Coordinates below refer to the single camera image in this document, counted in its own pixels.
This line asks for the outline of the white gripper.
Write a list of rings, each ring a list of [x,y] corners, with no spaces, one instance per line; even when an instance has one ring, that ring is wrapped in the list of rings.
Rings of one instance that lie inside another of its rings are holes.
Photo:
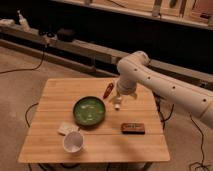
[[[125,87],[121,85],[119,82],[116,83],[116,98],[122,97],[122,96],[131,96],[133,99],[137,98],[137,93],[136,93],[136,85],[130,86],[130,87]],[[121,104],[121,99],[116,99],[114,101],[114,109],[115,110],[120,110],[120,104]]]

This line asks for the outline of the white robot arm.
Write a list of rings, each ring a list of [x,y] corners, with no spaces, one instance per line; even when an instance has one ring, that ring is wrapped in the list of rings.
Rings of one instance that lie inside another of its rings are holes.
[[[120,74],[116,89],[130,95],[141,84],[181,106],[205,125],[213,129],[213,91],[174,79],[148,68],[150,59],[143,51],[136,51],[117,63]]]

